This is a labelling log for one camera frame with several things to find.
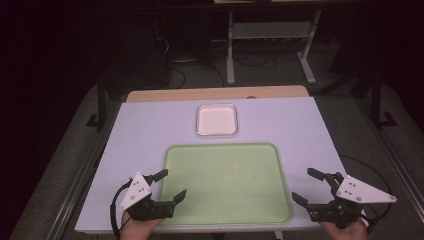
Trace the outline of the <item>wooden table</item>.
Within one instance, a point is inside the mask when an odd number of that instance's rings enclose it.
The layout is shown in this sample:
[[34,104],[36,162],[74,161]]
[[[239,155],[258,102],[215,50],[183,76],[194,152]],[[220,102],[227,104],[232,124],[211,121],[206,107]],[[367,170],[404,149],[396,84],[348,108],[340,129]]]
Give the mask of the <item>wooden table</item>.
[[256,86],[132,91],[127,103],[247,98],[308,97],[304,86]]

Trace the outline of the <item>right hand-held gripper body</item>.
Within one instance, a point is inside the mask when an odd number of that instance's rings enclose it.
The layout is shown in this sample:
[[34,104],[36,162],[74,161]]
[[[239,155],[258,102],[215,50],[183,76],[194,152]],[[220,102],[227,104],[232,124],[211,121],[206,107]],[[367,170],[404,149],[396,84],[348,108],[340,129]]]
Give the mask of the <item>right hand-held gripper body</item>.
[[334,199],[328,204],[312,204],[311,220],[332,222],[345,229],[356,222],[365,204],[395,203],[397,198],[352,176],[324,175]]

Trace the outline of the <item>white metal stand frame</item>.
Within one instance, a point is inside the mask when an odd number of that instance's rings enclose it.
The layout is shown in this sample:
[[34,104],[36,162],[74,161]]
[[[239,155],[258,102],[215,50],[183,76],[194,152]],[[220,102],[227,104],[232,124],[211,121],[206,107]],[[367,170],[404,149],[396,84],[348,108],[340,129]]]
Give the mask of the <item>white metal stand frame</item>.
[[229,13],[228,20],[228,38],[227,38],[227,57],[226,57],[226,77],[227,84],[235,84],[234,59],[233,59],[233,41],[247,39],[305,39],[306,44],[302,51],[297,53],[299,63],[308,84],[315,84],[316,79],[308,63],[308,54],[318,27],[322,10],[314,12],[310,21],[298,22],[257,22],[257,23],[235,23],[233,13]]

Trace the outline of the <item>metal floor rail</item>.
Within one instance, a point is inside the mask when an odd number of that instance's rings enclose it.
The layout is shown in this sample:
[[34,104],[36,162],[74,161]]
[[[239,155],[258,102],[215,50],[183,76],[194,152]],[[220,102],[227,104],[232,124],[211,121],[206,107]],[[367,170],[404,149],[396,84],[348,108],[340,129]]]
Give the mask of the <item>metal floor rail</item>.
[[52,211],[53,222],[49,225],[45,240],[60,240],[77,209],[80,199],[91,183],[97,164],[110,136],[113,123],[121,107],[119,101],[107,101],[102,126],[87,126],[87,122],[96,114],[100,115],[100,106],[94,104],[94,110],[84,110],[89,104],[82,104],[76,118],[59,144],[49,169],[48,183],[51,190],[57,190],[55,199],[58,207]]
[[424,134],[403,110],[384,110],[374,118],[367,100],[356,99],[355,103],[376,134],[402,188],[424,222]]

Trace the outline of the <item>person's right hand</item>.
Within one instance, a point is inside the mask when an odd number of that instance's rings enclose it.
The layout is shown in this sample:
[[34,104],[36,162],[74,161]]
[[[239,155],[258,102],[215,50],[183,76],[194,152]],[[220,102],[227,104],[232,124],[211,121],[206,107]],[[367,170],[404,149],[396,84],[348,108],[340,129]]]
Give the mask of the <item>person's right hand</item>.
[[332,240],[369,240],[366,225],[361,219],[345,229],[339,229],[331,222],[320,222],[319,225]]

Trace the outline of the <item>person's left hand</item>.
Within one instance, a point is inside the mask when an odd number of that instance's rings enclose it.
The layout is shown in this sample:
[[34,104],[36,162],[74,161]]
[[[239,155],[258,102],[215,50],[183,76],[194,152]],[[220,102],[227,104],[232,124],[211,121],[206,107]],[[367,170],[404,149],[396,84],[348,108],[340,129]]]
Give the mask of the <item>person's left hand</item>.
[[135,221],[127,212],[122,215],[120,240],[148,240],[153,231],[163,222],[163,219]]

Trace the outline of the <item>white square dish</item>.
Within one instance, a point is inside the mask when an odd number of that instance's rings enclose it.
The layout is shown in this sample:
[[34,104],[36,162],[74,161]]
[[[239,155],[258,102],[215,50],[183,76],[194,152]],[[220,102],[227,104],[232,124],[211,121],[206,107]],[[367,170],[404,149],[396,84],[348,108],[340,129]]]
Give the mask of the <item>white square dish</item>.
[[233,135],[237,130],[237,110],[234,105],[205,104],[198,107],[196,131],[199,135]]

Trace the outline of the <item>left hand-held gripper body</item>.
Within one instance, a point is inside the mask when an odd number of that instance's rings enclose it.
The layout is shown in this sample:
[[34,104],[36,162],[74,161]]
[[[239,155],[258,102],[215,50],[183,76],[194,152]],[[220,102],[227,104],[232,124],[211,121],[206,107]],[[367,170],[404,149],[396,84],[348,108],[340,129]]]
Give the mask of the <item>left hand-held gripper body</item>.
[[126,211],[134,220],[153,220],[155,202],[151,199],[151,185],[145,181],[144,175],[137,172],[129,184],[129,189],[124,195],[120,209]]

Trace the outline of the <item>green tray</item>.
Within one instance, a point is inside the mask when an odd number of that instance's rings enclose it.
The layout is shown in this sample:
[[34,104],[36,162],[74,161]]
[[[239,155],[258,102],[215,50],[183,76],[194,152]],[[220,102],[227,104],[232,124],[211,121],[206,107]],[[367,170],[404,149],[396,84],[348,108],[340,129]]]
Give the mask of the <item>green tray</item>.
[[167,227],[284,224],[292,207],[270,143],[179,145],[168,149],[160,200],[184,190]]

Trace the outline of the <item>black metal stand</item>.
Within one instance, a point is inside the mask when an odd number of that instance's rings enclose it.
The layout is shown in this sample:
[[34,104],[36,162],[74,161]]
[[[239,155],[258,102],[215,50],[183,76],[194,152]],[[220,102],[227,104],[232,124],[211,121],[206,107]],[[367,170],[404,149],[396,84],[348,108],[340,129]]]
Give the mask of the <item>black metal stand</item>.
[[371,119],[374,125],[381,130],[383,127],[397,126],[397,122],[389,112],[381,111],[382,81],[377,71],[372,78]]
[[106,123],[106,90],[104,87],[103,75],[100,75],[97,81],[97,112],[91,114],[86,126],[96,127],[101,130]]

